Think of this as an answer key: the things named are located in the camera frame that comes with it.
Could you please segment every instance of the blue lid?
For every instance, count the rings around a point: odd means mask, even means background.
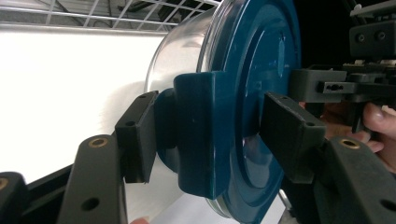
[[[170,153],[160,142],[158,152],[165,163],[175,155],[168,165],[181,189],[216,200],[225,216],[260,223],[283,177],[258,136],[262,105],[267,91],[287,94],[300,67],[297,16],[291,0],[225,0],[214,18],[200,72],[177,76],[156,101],[156,129],[173,126],[163,139],[177,146]]]

